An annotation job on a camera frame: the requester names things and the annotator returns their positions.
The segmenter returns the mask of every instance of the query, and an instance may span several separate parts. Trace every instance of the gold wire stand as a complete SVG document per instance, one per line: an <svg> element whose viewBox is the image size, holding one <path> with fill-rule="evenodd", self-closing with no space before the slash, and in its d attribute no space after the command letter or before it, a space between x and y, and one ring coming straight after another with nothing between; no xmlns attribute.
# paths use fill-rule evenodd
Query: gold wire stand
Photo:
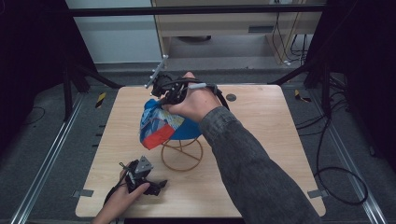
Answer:
<svg viewBox="0 0 396 224"><path fill-rule="evenodd" d="M198 139L195 138L195 139L191 140L189 143L187 143L187 144L185 144L185 145L182 145L182 144L181 144L181 140L175 140L175 141L178 141L178 147L174 147L174 146L169 145L168 143L169 143L170 141L171 141L171 140L167 140L166 142L164 142L164 143L163 143L163 148L162 148L162 150L161 150L161 159L163 160L163 164L164 164L166 167L168 167L169 169L171 169L171 170L173 170L173 171L182 171L182 172L184 172L184 171L190 171L190 170L192 170L193 168L195 168L195 167L201 162L202 157L204 156L204 149L202 148L202 145L201 145L201 143L198 141ZM191 155L191 154L189 154L189 153L183 151L183 147L187 147L187 146L191 145L191 144L194 143L194 142L198 143L198 145L199 145L199 147L200 147L200 149L201 149L201 156L200 156L199 158L197 158L197 157L195 157L195 156L193 156L193 155ZM176 151L178 151L178 152L180 152L180 153L183 153L184 155L189 156L189 157L191 157L191 158L197 160L197 162L196 162L192 167L186 168L186 169L178 169L178 168L172 167L171 165L169 165L168 163L166 163L166 161L165 161L165 159L164 159L164 157L163 157L163 152L164 152L164 150L165 150L166 147L172 148L173 150L176 150Z"/></svg>

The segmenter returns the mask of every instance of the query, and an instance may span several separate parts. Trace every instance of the person's left hand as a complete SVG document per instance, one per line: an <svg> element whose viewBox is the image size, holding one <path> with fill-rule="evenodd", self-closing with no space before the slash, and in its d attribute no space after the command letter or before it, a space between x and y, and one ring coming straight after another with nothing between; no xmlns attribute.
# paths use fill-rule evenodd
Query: person's left hand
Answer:
<svg viewBox="0 0 396 224"><path fill-rule="evenodd" d="M120 178L122 178L125 172L125 170L120 172ZM100 210L96 218L93 219L92 223L110 223L113 219L124 213L148 188L149 183L145 183L129 193L125 178L123 178L119 188L111 195L105 206Z"/></svg>

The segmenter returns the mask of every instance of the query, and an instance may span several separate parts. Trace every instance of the hand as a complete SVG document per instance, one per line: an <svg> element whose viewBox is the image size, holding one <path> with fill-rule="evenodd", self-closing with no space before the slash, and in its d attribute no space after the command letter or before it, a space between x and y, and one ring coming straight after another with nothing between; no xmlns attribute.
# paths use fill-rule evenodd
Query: hand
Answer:
<svg viewBox="0 0 396 224"><path fill-rule="evenodd" d="M122 178L125 172L125 170L120 172L120 178ZM113 219L124 213L148 188L149 183L145 183L129 193L125 178L122 179L119 188L111 195L105 206L100 210L96 218L93 219L92 223L110 223Z"/></svg>
<svg viewBox="0 0 396 224"><path fill-rule="evenodd" d="M194 77L188 72L184 77ZM201 121L212 109L221 106L220 101L213 92L207 88L187 90L186 98L178 105L163 105L163 109L171 114L178 114L195 122Z"/></svg>

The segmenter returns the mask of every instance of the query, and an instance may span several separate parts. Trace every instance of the gray sleeve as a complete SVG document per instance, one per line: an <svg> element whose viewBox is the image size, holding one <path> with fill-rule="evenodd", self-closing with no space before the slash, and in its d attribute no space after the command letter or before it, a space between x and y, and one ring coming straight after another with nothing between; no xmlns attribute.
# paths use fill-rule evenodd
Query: gray sleeve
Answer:
<svg viewBox="0 0 396 224"><path fill-rule="evenodd" d="M224 186L246 223L321 222L298 185L225 107L209 112L200 129L212 146Z"/></svg>

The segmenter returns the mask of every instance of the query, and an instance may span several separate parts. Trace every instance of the tabletop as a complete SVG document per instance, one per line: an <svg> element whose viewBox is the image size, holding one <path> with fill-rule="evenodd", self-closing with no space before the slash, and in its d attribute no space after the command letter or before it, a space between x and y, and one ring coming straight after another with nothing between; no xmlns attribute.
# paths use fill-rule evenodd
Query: tabletop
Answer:
<svg viewBox="0 0 396 224"><path fill-rule="evenodd" d="M233 94L230 110L250 130L275 161L299 185L320 216L326 212L321 198L310 199L308 191L318 189L300 138L295 129L283 91L276 85L219 85L223 95ZM148 180L167 179L159 196L143 195L124 217L241 217L221 182L211 147L200 136L201 162L192 170L180 172L165 166L162 146L147 150L139 142L139 124L150 90L123 87L119 90L84 189L91 197L80 197L76 214L95 217L107 193L120 178L120 162L146 158L154 166ZM175 165L189 161L180 155L168 158Z"/></svg>

